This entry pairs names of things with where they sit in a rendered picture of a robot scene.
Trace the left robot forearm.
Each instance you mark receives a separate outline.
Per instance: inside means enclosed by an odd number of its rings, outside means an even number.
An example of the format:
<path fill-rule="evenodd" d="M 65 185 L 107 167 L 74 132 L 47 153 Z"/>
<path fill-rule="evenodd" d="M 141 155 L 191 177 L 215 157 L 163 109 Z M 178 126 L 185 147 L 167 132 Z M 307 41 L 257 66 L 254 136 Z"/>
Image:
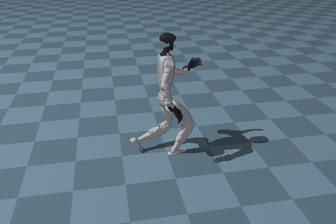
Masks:
<path fill-rule="evenodd" d="M 188 68 L 182 69 L 182 68 L 175 68 L 174 74 L 183 75 L 184 73 L 188 72 Z"/>

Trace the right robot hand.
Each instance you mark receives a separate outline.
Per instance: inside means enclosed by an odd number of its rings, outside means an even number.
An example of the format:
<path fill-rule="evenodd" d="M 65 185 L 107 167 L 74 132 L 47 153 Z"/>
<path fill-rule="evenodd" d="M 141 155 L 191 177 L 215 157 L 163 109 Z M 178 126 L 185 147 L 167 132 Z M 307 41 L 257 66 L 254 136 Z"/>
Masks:
<path fill-rule="evenodd" d="M 174 115 L 177 117 L 178 119 L 178 123 L 181 122 L 183 115 L 181 114 L 181 110 L 179 110 L 178 108 L 176 108 L 176 106 L 174 107 L 174 109 L 172 109 L 170 106 L 168 107 L 168 109 L 171 112 L 174 112 Z"/>

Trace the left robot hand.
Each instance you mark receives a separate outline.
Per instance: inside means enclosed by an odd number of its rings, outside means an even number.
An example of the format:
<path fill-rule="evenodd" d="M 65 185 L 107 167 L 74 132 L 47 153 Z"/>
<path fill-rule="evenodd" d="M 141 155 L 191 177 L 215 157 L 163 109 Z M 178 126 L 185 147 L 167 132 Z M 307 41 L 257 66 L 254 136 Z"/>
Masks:
<path fill-rule="evenodd" d="M 198 60 L 197 60 L 198 59 Z M 198 61 L 198 62 L 197 62 Z M 196 62 L 196 63 L 195 63 Z M 198 66 L 198 65 L 202 65 L 201 63 L 201 60 L 199 59 L 199 58 L 192 58 L 191 60 L 190 60 L 190 62 L 188 63 L 188 65 L 186 65 L 186 66 L 184 66 L 182 69 L 185 69 L 185 68 L 188 68 L 188 71 L 190 71 L 190 69 L 192 69 L 192 68 L 195 68 L 196 66 Z M 197 63 L 199 63 L 199 64 L 197 64 Z"/>

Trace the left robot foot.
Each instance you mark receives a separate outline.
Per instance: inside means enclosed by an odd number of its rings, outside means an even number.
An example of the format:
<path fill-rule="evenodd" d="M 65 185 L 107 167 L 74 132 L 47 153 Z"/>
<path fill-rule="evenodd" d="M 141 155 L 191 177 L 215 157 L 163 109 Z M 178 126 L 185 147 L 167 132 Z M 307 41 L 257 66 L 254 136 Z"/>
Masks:
<path fill-rule="evenodd" d="M 143 152 L 141 143 L 138 142 L 138 139 L 136 137 L 133 137 L 132 139 L 130 139 L 130 141 L 140 150 Z"/>

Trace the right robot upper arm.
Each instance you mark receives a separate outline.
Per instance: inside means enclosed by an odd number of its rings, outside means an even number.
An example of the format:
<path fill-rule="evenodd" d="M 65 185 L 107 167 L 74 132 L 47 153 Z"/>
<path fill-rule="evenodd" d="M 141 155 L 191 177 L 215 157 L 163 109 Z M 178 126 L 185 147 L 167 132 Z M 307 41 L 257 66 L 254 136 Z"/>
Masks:
<path fill-rule="evenodd" d="M 171 72 L 172 69 L 174 67 L 174 62 L 173 60 L 166 58 L 165 62 L 164 62 L 164 70 L 163 70 L 163 75 L 162 75 L 162 81 L 160 84 L 160 88 L 161 90 L 165 91 L 165 85 L 168 83 L 170 76 L 171 76 Z"/>

